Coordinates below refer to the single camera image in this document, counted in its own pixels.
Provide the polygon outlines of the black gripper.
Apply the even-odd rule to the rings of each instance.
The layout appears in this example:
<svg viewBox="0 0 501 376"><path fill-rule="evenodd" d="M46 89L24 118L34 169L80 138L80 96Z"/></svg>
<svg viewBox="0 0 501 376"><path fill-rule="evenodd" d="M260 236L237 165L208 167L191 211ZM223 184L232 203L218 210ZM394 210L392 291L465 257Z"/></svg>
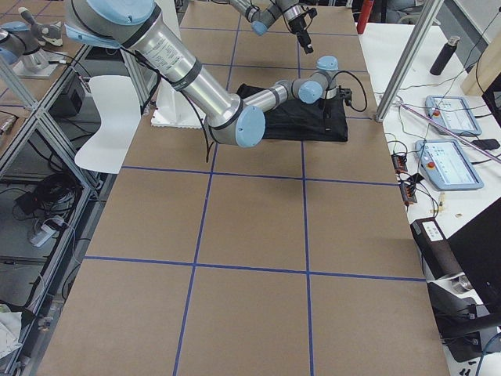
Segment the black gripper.
<svg viewBox="0 0 501 376"><path fill-rule="evenodd" d="M326 132L331 131L332 103L331 98L323 100L323 126Z"/></svg>
<svg viewBox="0 0 501 376"><path fill-rule="evenodd" d="M314 49L312 47L312 40L306 30L307 24L305 21L305 15L301 14L295 17L288 18L287 25L290 28L290 32L297 37L297 41L299 42L305 53L313 53Z"/></svg>

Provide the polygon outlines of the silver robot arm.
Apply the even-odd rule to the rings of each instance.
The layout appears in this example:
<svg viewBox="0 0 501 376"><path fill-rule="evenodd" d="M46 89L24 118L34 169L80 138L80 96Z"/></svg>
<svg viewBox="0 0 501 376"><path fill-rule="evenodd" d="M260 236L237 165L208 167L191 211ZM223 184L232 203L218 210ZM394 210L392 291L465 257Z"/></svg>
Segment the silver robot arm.
<svg viewBox="0 0 501 376"><path fill-rule="evenodd" d="M313 20L317 16L316 8L308 7L302 1L271 1L261 9L252 1L229 0L229 5L237 10L250 23L255 34L261 36L277 21L282 19L287 30L296 36L299 45L306 54L314 52L308 33L306 17Z"/></svg>
<svg viewBox="0 0 501 376"><path fill-rule="evenodd" d="M203 111L204 128L216 143L256 146L265 134L265 112L291 99L314 103L334 86L337 59L323 56L309 78L281 80L243 99L227 92L207 72L164 22L155 1L67 1L65 11L69 38L137 52Z"/></svg>

